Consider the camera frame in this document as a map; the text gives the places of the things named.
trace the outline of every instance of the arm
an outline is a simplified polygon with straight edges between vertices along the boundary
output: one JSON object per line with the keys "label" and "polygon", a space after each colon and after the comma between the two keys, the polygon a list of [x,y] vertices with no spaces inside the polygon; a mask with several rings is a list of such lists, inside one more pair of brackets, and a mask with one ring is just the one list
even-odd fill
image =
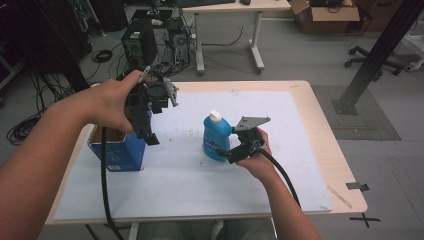
{"label": "arm", "polygon": [[[268,135],[260,129],[259,131],[268,143]],[[266,151],[271,154],[269,146]],[[264,155],[256,153],[237,164],[249,170],[264,185],[278,238],[321,239],[315,227],[294,201],[274,165]]]}
{"label": "arm", "polygon": [[49,214],[81,129],[94,123],[129,133],[128,93],[141,72],[108,80],[53,104],[0,168],[0,239],[36,239]]}

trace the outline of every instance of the cable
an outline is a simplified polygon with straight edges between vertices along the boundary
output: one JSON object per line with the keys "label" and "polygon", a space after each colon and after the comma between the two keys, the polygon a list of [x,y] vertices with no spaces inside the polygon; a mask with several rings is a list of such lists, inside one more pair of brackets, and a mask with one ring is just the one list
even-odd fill
{"label": "cable", "polygon": [[94,233],[93,229],[91,229],[90,225],[85,224],[85,228],[87,228],[88,232],[90,233],[90,235],[93,237],[94,240],[99,240],[97,235]]}
{"label": "cable", "polygon": [[287,182],[287,185],[289,186],[289,189],[293,195],[294,200],[296,201],[296,203],[299,205],[300,208],[302,208],[300,206],[300,202],[299,202],[299,198],[297,197],[297,193],[296,190],[293,187],[293,184],[290,181],[289,176],[287,175],[286,171],[284,171],[283,167],[281,167],[281,165],[277,162],[277,160],[275,160],[275,158],[273,158],[271,156],[271,154],[269,154],[267,151],[265,151],[264,149],[260,149],[259,150],[260,153],[262,153],[265,157],[267,157],[273,164],[274,166],[278,169],[278,171],[280,171],[280,173],[283,175],[284,179]]}
{"label": "cable", "polygon": [[119,76],[119,65],[121,64],[121,59],[122,59],[122,57],[125,55],[125,53],[123,53],[120,57],[119,57],[119,59],[118,59],[118,65],[116,66],[116,77],[118,77]]}
{"label": "cable", "polygon": [[340,9],[342,9],[342,7],[339,7],[338,9],[336,9],[336,10],[331,10],[332,8],[336,8],[335,6],[334,7],[328,7],[327,8],[327,10],[328,10],[328,12],[330,12],[330,13],[338,13],[339,11],[340,11]]}
{"label": "cable", "polygon": [[239,36],[237,37],[237,39],[236,40],[234,40],[233,42],[231,42],[231,43],[227,43],[227,44],[216,44],[216,43],[202,43],[202,46],[220,46],[220,47],[230,47],[230,46],[232,46],[232,45],[234,45],[238,40],[240,40],[240,38],[241,38],[241,36],[242,36],[242,34],[243,34],[243,26],[241,26],[241,28],[239,27],[239,29],[240,29],[240,34],[239,34]]}
{"label": "cable", "polygon": [[[103,224],[103,226],[107,227],[107,228],[111,228],[108,224]],[[128,226],[123,226],[123,227],[116,227],[117,229],[130,229],[131,225]]]}
{"label": "cable", "polygon": [[44,100],[46,91],[53,95],[54,102],[64,99],[66,96],[72,94],[72,90],[63,87],[59,82],[58,76],[53,74],[44,74],[40,70],[34,69],[34,71],[30,73],[30,79],[36,91],[36,95],[34,97],[37,112],[13,126],[7,132],[7,140],[15,146],[20,145],[25,140],[25,138],[31,133],[34,126],[38,123],[41,116],[47,110],[48,106]]}
{"label": "cable", "polygon": [[91,60],[95,63],[104,63],[112,58],[112,51],[108,49],[98,50],[91,54]]}
{"label": "cable", "polygon": [[107,181],[106,181],[106,135],[107,128],[102,128],[102,155],[101,155],[101,178],[102,178],[102,193],[103,193],[103,205],[105,207],[106,220],[112,229],[113,233],[119,240],[124,240],[119,230],[116,228],[113,222],[112,216],[110,215],[109,207],[109,196],[107,192]]}
{"label": "cable", "polygon": [[108,49],[103,49],[103,50],[98,50],[95,51],[91,54],[91,60],[95,63],[97,63],[97,68],[94,71],[93,74],[91,74],[88,78],[86,78],[85,80],[88,80],[92,77],[94,77],[94,75],[96,75],[97,71],[99,71],[100,68],[100,63],[105,63],[107,61],[109,61],[112,58],[112,51],[113,49],[115,49],[117,46],[119,46],[120,44],[116,45],[115,47],[112,48],[112,50],[108,50]]}

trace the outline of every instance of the right hand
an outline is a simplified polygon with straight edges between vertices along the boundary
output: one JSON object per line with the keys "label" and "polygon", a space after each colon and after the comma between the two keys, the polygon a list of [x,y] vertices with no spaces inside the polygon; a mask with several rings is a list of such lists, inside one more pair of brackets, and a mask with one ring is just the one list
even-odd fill
{"label": "right hand", "polygon": [[[269,148],[268,134],[260,128],[258,128],[258,130],[265,140],[265,151],[272,154],[271,149]],[[276,176],[279,177],[274,164],[272,164],[272,162],[260,152],[255,153],[250,158],[240,160],[236,164],[249,170],[249,172],[262,183]]]}

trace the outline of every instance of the cardboard box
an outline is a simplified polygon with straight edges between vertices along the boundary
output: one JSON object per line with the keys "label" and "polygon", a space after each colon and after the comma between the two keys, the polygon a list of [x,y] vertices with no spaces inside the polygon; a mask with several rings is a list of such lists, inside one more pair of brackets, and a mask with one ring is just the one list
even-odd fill
{"label": "cardboard box", "polygon": [[[125,134],[108,129],[106,147],[106,167],[110,172],[140,171],[146,142],[138,139],[135,133]],[[101,159],[102,128],[95,126],[87,141],[88,146]]]}
{"label": "cardboard box", "polygon": [[402,0],[359,0],[358,10],[363,31],[384,31],[401,3]]}
{"label": "cardboard box", "polygon": [[382,32],[391,20],[386,18],[374,18],[360,6],[358,6],[358,11],[361,20],[359,22],[352,22],[349,24],[348,32]]}
{"label": "cardboard box", "polygon": [[351,21],[359,21],[358,9],[348,0],[336,8],[311,7],[306,0],[292,0],[290,5],[302,33],[344,33]]}

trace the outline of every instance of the wrist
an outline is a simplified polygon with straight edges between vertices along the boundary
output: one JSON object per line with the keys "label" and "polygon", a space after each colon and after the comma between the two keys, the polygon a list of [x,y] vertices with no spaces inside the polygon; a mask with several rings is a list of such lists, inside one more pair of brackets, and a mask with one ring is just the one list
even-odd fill
{"label": "wrist", "polygon": [[61,124],[70,124],[83,128],[89,123],[86,106],[73,104],[69,99],[63,99],[52,104],[45,115],[54,115]]}
{"label": "wrist", "polygon": [[263,176],[259,181],[265,188],[272,187],[282,182],[280,175],[276,171]]}

